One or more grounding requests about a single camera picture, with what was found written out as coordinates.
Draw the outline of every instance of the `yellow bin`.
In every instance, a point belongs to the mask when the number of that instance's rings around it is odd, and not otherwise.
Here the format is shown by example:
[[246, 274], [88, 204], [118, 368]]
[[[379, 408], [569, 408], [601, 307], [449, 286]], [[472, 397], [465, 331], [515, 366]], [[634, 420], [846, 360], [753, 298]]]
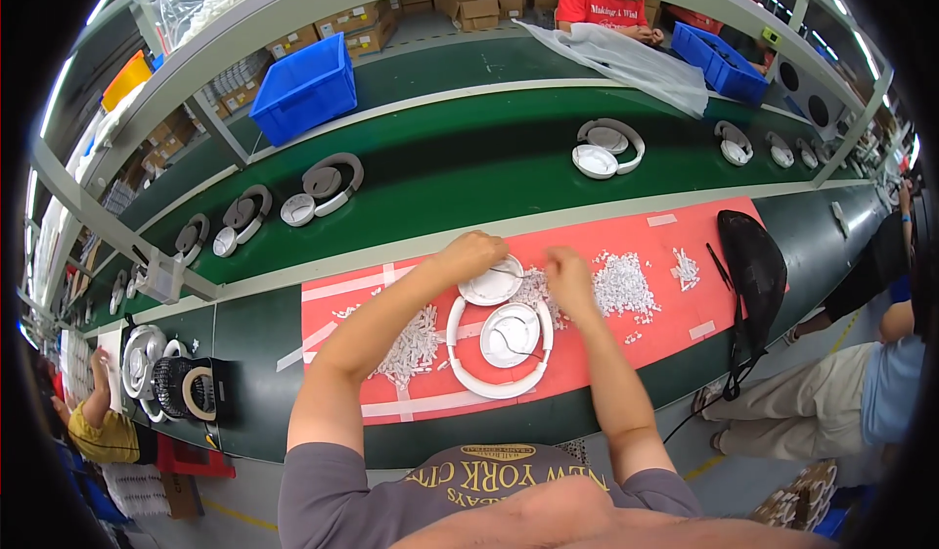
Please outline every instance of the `yellow bin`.
[[124, 67], [117, 73], [117, 77], [104, 90], [101, 107], [110, 113], [130, 91], [137, 88], [141, 82], [147, 82], [150, 75], [152, 74], [149, 66], [147, 66], [147, 61], [144, 60], [144, 52], [143, 50], [138, 51], [133, 58], [124, 64]]

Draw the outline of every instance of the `blue bin on floor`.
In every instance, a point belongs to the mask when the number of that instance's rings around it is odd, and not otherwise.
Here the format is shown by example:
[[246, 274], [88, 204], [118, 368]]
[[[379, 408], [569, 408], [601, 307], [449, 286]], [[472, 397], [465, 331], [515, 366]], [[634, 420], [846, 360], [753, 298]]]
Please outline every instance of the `blue bin on floor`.
[[270, 66], [249, 116], [273, 145], [355, 109], [352, 60], [342, 32]]
[[[714, 44], [730, 61], [706, 42]], [[704, 79], [717, 93], [755, 107], [762, 101], [769, 82], [737, 50], [713, 33], [676, 22], [671, 48], [686, 62], [703, 70]]]

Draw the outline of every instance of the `khaki pants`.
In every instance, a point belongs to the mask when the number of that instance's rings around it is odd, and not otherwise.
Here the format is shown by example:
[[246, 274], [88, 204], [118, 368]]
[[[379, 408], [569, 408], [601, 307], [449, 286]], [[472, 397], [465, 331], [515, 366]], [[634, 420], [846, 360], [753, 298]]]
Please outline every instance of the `khaki pants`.
[[717, 446], [728, 455], [813, 460], [858, 453], [861, 392], [873, 343], [839, 350], [743, 389], [704, 410], [731, 421]]

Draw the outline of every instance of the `black bag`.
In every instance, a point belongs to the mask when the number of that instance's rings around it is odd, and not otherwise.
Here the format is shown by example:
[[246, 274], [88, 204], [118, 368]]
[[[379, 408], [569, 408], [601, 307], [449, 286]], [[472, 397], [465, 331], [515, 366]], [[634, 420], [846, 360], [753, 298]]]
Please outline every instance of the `black bag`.
[[[766, 229], [749, 214], [717, 213], [717, 233], [737, 298], [731, 376], [723, 393], [724, 400], [732, 401], [740, 396], [740, 382], [746, 377], [741, 373], [745, 369], [749, 373], [766, 354], [770, 325], [780, 312], [786, 292], [786, 261]], [[749, 358], [743, 361], [745, 350]]]

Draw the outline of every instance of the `gray t-shirt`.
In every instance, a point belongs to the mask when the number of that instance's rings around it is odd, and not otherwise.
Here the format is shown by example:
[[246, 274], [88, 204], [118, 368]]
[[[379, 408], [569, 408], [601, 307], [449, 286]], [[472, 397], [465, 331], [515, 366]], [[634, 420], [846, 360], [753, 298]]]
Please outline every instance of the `gray t-shirt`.
[[700, 516], [698, 500], [674, 472], [647, 469], [617, 486], [561, 449], [464, 445], [440, 451], [403, 480], [369, 490], [365, 461], [333, 443], [290, 449], [277, 508], [285, 549], [384, 549], [459, 510], [499, 502], [529, 486], [590, 477], [618, 508]]

